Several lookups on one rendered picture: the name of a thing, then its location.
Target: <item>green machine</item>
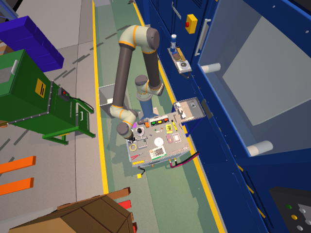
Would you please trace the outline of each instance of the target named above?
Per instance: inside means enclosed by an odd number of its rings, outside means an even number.
[[[95,137],[89,113],[94,110],[50,81],[25,50],[0,56],[0,120],[67,145],[74,131]]]

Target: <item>stacked purple boxes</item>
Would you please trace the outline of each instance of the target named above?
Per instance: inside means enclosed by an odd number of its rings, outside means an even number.
[[[1,23],[0,39],[14,51],[26,50],[42,72],[63,67],[63,56],[29,16]]]

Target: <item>blue machine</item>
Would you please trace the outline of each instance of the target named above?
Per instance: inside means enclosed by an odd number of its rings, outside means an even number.
[[[191,135],[228,232],[311,232],[310,11],[300,0],[149,0],[149,14],[144,8],[177,101],[197,97],[208,116]],[[185,27],[191,14],[194,33]],[[172,34],[189,79],[168,53]]]

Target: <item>white disc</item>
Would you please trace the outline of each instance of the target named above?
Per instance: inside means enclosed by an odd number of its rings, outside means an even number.
[[[161,137],[157,137],[157,138],[155,139],[155,145],[156,145],[157,147],[163,146],[163,143],[164,143],[164,141],[163,141],[163,139],[162,139]]]

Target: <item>screwdriver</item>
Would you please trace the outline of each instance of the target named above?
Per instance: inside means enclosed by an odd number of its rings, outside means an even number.
[[[175,123],[174,123],[174,121],[173,121],[173,120],[172,120],[172,123],[173,123],[173,125],[174,125],[174,127],[175,127],[175,129],[176,129],[176,131],[177,131],[177,128],[176,128]]]

